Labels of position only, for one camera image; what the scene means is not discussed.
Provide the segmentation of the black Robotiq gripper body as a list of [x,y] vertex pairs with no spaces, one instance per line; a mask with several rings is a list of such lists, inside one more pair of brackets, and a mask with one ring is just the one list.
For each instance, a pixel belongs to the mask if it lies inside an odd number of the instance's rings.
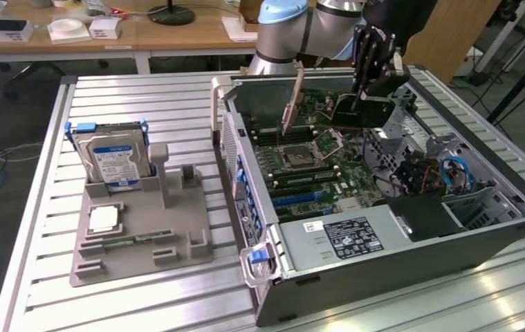
[[366,1],[362,17],[385,34],[394,35],[394,45],[405,55],[409,39],[422,31],[437,0]]

